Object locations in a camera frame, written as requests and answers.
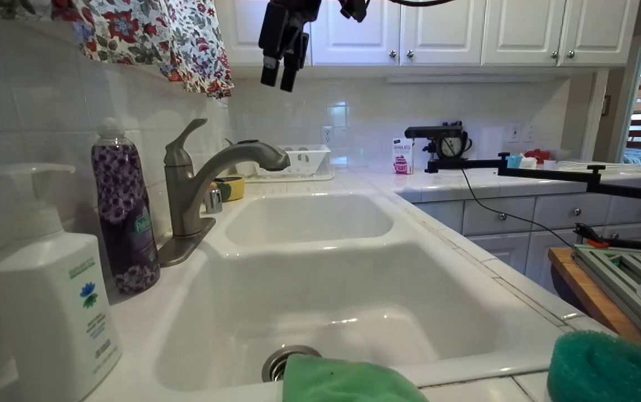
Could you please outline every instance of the green cloth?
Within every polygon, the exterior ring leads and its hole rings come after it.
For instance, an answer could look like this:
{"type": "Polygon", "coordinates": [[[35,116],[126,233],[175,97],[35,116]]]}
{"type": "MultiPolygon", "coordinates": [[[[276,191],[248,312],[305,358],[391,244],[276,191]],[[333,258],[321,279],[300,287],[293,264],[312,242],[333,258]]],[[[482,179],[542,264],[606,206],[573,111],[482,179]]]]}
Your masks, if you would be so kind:
{"type": "Polygon", "coordinates": [[[293,356],[283,372],[283,402],[426,402],[399,372],[310,356],[293,356]]]}
{"type": "Polygon", "coordinates": [[[562,336],[548,390],[554,402],[641,402],[641,343],[600,333],[562,336]]]}

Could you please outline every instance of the white wall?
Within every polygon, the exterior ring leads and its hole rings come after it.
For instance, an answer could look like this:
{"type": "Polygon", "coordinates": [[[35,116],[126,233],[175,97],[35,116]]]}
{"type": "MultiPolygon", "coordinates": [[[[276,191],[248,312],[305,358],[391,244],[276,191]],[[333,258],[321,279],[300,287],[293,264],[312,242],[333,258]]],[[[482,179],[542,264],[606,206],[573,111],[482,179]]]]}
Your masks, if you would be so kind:
{"type": "MultiPolygon", "coordinates": [[[[41,191],[61,208],[67,229],[97,233],[97,191],[89,150],[104,116],[117,116],[140,147],[157,233],[168,233],[162,146],[191,116],[207,116],[188,150],[196,166],[220,150],[228,108],[168,84],[159,73],[104,68],[78,55],[62,41],[41,35],[18,23],[0,23],[0,166],[53,161],[76,166],[73,177],[47,177],[41,191]]],[[[13,206],[9,183],[0,180],[0,216],[13,206]]]]}
{"type": "Polygon", "coordinates": [[[389,84],[382,78],[300,78],[293,93],[237,80],[229,119],[238,139],[283,146],[319,142],[328,124],[333,157],[346,157],[349,168],[389,172],[391,139],[405,136],[408,124],[455,119],[475,141],[471,159],[493,159],[513,129],[528,146],[558,150],[567,97],[570,80],[389,84]]]}

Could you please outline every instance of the wooden board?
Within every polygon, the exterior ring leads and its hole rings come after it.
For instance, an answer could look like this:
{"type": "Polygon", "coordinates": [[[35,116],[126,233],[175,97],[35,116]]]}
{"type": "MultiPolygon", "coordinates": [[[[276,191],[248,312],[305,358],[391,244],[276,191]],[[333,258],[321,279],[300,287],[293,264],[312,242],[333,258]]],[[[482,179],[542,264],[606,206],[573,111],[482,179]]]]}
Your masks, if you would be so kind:
{"type": "Polygon", "coordinates": [[[641,330],[624,314],[624,311],[592,281],[592,277],[573,261],[570,247],[551,247],[549,261],[588,308],[588,314],[612,329],[625,339],[641,343],[641,330]]]}

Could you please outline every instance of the faucet handle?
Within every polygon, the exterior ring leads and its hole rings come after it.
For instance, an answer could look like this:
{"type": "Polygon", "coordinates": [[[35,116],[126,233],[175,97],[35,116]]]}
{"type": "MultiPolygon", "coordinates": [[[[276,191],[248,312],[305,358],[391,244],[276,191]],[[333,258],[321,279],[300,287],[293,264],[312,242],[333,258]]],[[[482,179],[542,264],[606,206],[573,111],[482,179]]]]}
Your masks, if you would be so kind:
{"type": "Polygon", "coordinates": [[[207,123],[207,119],[191,119],[191,120],[188,123],[188,128],[178,133],[178,139],[175,139],[171,142],[165,146],[165,159],[162,159],[162,164],[165,164],[165,166],[191,166],[189,155],[183,150],[183,146],[186,146],[186,139],[188,139],[194,129],[204,128],[206,123],[207,123]]]}

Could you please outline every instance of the white sink basin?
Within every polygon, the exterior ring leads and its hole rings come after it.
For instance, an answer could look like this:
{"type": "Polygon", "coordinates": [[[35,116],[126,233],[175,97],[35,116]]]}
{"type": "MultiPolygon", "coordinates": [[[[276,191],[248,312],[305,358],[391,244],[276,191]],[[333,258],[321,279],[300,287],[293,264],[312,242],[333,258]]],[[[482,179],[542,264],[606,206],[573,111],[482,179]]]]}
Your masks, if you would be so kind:
{"type": "Polygon", "coordinates": [[[234,214],[225,234],[237,245],[272,245],[387,234],[394,218],[366,194],[256,199],[234,214]]]}
{"type": "Polygon", "coordinates": [[[415,384],[544,368],[558,330],[447,251],[398,242],[215,256],[171,320],[157,377],[183,392],[260,384],[271,352],[294,343],[415,384]]]}

